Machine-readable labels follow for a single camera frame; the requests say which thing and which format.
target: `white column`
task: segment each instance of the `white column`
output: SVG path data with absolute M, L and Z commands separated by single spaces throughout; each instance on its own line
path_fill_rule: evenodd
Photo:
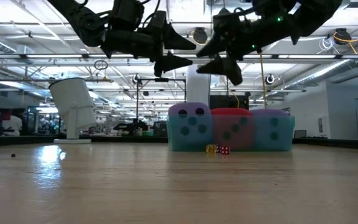
M 187 102 L 204 103 L 209 106 L 211 75 L 198 74 L 197 65 L 190 65 L 186 76 Z

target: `foam dice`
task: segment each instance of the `foam dice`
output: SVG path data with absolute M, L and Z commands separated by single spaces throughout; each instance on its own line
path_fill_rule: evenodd
M 229 155 L 229 154 L 230 154 L 230 147 L 228 147 L 228 146 L 222 146 L 222 148 L 221 148 L 221 154 L 222 154 L 222 155 Z
M 173 151 L 204 151 L 213 139 L 211 110 L 203 103 L 180 103 L 168 110 L 168 145 Z
M 254 144 L 254 125 L 248 110 L 219 108 L 211 111 L 215 142 L 233 151 L 249 150 Z
M 216 145 L 207 145 L 206 146 L 206 153 L 208 154 L 215 154 L 217 151 Z
M 222 151 L 222 146 L 220 146 L 220 145 L 215 145 L 216 146 L 216 153 L 221 153 L 221 151 Z
M 282 110 L 252 110 L 255 123 L 255 151 L 289 151 L 295 119 Z

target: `yellow die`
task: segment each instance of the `yellow die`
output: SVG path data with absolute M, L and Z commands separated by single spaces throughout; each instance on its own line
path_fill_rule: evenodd
M 216 153 L 216 145 L 207 145 L 206 146 L 206 153 L 215 154 Z

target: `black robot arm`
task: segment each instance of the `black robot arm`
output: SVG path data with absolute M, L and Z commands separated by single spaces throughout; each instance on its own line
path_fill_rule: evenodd
M 295 45 L 300 37 L 309 36 L 323 25 L 342 4 L 342 0 L 302 0 L 296 12 L 290 14 L 296 2 L 253 0 L 253 7 L 247 10 L 237 8 L 235 12 L 229 12 L 223 8 L 213 17 L 211 41 L 197 53 L 197 57 L 216 55 L 215 59 L 197 72 L 225 75 L 233 85 L 239 85 L 242 75 L 237 60 L 243 60 L 244 55 L 254 51 L 260 53 L 262 47 L 286 37 L 291 37 Z M 248 20 L 246 17 L 252 12 L 260 19 Z M 219 57 L 223 51 L 226 51 L 226 58 Z
M 191 65 L 191 60 L 174 56 L 166 49 L 194 50 L 196 45 L 177 34 L 166 20 L 166 12 L 155 11 L 145 28 L 138 28 L 148 1 L 115 0 L 112 10 L 94 13 L 75 0 L 48 0 L 71 24 L 81 41 L 90 47 L 101 47 L 108 58 L 112 53 L 131 54 L 155 62 L 154 74 Z

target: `table surface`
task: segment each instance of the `table surface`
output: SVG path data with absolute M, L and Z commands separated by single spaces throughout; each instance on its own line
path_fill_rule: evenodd
M 0 223 L 358 223 L 358 150 L 0 147 Z

